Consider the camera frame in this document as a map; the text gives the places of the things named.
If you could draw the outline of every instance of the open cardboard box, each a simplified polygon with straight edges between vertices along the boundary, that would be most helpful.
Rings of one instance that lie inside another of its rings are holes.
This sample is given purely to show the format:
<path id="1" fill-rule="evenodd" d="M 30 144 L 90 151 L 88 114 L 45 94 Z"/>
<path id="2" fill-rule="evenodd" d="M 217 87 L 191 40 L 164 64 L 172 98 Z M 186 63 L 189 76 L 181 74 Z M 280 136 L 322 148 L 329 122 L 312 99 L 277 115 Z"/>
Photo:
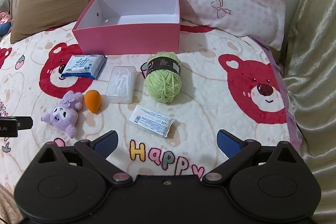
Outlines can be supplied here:
<path id="1" fill-rule="evenodd" d="M 179 0 L 91 0 L 72 32 L 84 54 L 177 52 Z"/>

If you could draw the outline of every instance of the blue wet wipes package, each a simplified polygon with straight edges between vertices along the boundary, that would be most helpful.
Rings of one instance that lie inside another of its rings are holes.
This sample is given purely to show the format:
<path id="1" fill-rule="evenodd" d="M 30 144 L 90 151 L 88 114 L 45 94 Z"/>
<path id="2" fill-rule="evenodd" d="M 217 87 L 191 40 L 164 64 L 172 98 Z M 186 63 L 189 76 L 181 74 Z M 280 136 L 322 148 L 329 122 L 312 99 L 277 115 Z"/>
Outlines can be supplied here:
<path id="1" fill-rule="evenodd" d="M 73 55 L 61 77 L 76 76 L 95 80 L 106 59 L 105 55 Z"/>

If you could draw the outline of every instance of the yarn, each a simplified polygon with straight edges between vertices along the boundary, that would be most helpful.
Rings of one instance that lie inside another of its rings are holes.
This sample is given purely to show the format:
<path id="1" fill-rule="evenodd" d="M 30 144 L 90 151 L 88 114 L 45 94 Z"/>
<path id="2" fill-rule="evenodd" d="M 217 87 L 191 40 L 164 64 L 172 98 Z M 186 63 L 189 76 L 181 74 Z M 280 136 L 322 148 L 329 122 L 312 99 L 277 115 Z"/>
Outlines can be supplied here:
<path id="1" fill-rule="evenodd" d="M 150 62 L 156 57 L 169 57 L 181 64 L 177 55 L 173 52 L 158 52 L 148 59 Z M 178 74 L 165 69 L 155 70 L 146 76 L 145 84 L 149 94 L 158 102 L 171 102 L 174 97 L 180 92 L 182 81 Z"/>

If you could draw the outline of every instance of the screw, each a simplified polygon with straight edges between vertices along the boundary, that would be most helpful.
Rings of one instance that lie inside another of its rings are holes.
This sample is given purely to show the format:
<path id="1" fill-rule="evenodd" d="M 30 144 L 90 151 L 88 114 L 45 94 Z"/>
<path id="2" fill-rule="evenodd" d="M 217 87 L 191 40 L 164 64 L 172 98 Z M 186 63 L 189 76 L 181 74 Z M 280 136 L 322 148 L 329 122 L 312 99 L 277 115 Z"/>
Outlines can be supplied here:
<path id="1" fill-rule="evenodd" d="M 221 180 L 222 175 L 220 173 L 211 172 L 205 175 L 205 178 L 210 181 L 218 181 Z"/>
<path id="2" fill-rule="evenodd" d="M 115 181 L 125 181 L 125 180 L 128 180 L 129 178 L 130 176 L 127 173 L 115 173 L 113 175 L 113 179 Z"/>

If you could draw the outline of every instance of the clear plastic box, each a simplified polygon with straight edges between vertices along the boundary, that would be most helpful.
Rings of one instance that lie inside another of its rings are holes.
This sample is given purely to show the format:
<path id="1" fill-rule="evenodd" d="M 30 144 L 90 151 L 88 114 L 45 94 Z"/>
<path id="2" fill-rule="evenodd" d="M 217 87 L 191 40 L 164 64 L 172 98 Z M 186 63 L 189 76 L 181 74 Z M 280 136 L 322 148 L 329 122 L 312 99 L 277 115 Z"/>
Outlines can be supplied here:
<path id="1" fill-rule="evenodd" d="M 112 70 L 106 95 L 111 103 L 130 104 L 137 70 L 135 67 L 115 66 Z"/>

